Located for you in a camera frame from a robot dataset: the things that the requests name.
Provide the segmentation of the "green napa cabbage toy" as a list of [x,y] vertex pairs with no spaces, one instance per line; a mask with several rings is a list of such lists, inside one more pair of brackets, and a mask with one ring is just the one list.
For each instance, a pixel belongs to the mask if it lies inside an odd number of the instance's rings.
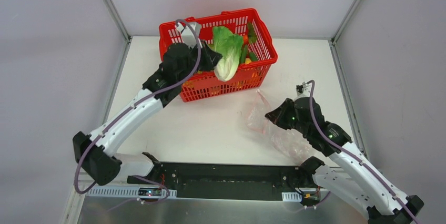
[[222,55],[214,73],[220,81],[228,82],[234,77],[239,67],[244,40],[241,35],[233,33],[224,26],[213,27],[212,34],[214,51]]

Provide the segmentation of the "clear zip top bag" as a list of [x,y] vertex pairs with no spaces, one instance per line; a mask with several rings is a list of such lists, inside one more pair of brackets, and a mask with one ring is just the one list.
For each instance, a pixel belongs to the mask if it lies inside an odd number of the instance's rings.
[[270,122],[265,114],[272,111],[269,96],[256,89],[254,99],[246,112],[246,126],[259,140],[299,165],[316,151],[295,130],[285,130]]

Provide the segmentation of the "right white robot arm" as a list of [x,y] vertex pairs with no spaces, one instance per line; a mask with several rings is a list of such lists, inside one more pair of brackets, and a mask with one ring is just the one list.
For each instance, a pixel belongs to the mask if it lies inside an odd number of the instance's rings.
[[424,206],[394,186],[362,155],[351,137],[337,124],[325,120],[320,106],[308,97],[290,98],[265,117],[279,128],[294,129],[309,144],[339,165],[344,174],[329,168],[317,157],[298,167],[299,182],[328,189],[359,213],[368,223],[411,223]]

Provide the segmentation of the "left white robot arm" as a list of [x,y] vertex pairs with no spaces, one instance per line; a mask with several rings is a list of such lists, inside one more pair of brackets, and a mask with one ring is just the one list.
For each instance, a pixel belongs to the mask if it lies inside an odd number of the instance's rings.
[[73,137],[78,163],[75,179],[83,170],[101,186],[127,176],[140,176],[147,184],[155,184],[160,170],[147,154],[119,154],[118,149],[143,122],[180,94],[186,80],[197,71],[212,71],[221,58],[205,43],[194,47],[184,43],[170,45],[158,69],[117,115],[90,133],[80,131]]

